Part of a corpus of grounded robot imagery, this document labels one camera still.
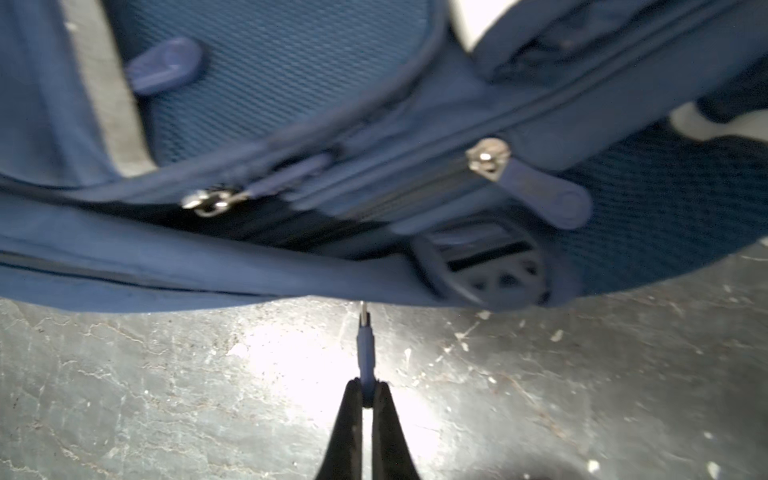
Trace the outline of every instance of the zipper pull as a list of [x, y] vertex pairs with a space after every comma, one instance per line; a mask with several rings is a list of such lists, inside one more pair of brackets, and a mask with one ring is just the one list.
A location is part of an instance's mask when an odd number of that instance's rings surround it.
[[466, 151], [466, 157], [469, 170], [495, 182], [553, 227], [575, 230], [592, 217], [587, 189], [529, 167], [514, 158], [501, 139], [483, 138]]
[[227, 212], [233, 205], [246, 200], [277, 195], [283, 190], [295, 187], [306, 177], [317, 175], [325, 170], [332, 162], [331, 154], [319, 154], [276, 170], [242, 190], [227, 188], [198, 190], [181, 200], [181, 208], [194, 210], [199, 217], [217, 217]]

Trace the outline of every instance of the gray floor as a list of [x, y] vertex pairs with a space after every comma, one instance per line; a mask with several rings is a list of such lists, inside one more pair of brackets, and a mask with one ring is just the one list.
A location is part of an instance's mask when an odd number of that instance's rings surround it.
[[[424, 479], [768, 478], [765, 247], [563, 310], [372, 312]], [[0, 478], [312, 478], [355, 322], [0, 300]]]

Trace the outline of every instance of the mesh fabric panel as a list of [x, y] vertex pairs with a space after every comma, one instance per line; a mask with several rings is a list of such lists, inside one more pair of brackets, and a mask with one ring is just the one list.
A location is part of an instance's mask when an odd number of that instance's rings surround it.
[[392, 74], [429, 30], [429, 0], [104, 0], [124, 60], [202, 41], [197, 82], [142, 101], [160, 164], [258, 138]]
[[697, 144], [660, 124], [565, 177], [594, 199], [586, 227], [557, 233], [586, 294], [688, 273], [768, 233], [768, 146], [755, 141]]

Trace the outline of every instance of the blue suitcase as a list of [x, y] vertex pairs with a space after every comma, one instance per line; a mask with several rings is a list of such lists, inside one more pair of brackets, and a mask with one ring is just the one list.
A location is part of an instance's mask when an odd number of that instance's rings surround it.
[[690, 272], [768, 232], [766, 18], [521, 0], [467, 48], [441, 0], [2, 0], [0, 296], [509, 310]]

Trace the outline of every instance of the blue zipper pull tab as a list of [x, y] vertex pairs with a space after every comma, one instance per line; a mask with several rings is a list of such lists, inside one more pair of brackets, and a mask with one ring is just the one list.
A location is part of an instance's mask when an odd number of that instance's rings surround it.
[[203, 63], [203, 47], [192, 38], [177, 37], [129, 61], [125, 77], [136, 95], [147, 97], [197, 80]]
[[529, 167], [511, 155], [503, 140], [483, 138], [466, 156], [470, 170], [495, 182], [553, 227], [575, 230], [592, 217], [586, 188]]

